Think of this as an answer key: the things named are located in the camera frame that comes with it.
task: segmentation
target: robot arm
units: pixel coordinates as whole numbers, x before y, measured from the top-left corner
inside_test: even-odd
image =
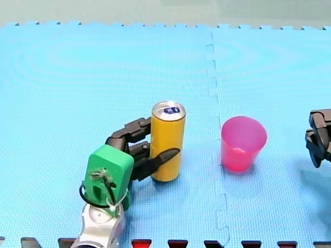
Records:
[[[316,168],[323,160],[331,162],[331,109],[311,111],[311,129],[306,131],[306,148]]]
[[[80,196],[86,202],[81,234],[71,248],[117,248],[130,205],[130,184],[141,181],[176,156],[172,148],[149,157],[150,144],[140,142],[151,133],[151,118],[140,118],[114,132],[89,157]]]

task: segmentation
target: pink plastic cup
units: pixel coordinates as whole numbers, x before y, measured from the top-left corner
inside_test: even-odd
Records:
[[[256,120],[237,116],[227,120],[221,130],[221,161],[229,171],[248,170],[267,141],[264,127]]]

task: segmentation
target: blue foam mat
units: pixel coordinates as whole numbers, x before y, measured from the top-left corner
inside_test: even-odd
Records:
[[[313,168],[304,137],[309,112],[330,107],[331,33],[220,28],[213,35],[220,122],[246,115],[268,133],[253,170],[219,180],[229,247],[329,241],[330,165]]]
[[[141,238],[153,247],[171,238],[193,246],[205,238],[228,240],[228,229],[217,228],[215,206],[223,203],[210,180],[220,170],[208,35],[206,28],[56,22],[0,30],[4,247],[19,247],[21,237],[43,247],[77,237],[84,205],[78,188],[89,154],[164,99],[188,113],[183,173],[167,185],[150,179],[133,185],[123,247]]]
[[[304,148],[309,111],[330,103],[328,27],[35,24],[0,29],[3,247],[76,237],[89,154],[164,99],[188,112],[182,174],[134,184],[124,247],[132,239],[311,247],[331,238],[331,172],[313,169]],[[255,170],[241,177],[219,166],[219,126],[234,115],[268,131]]]

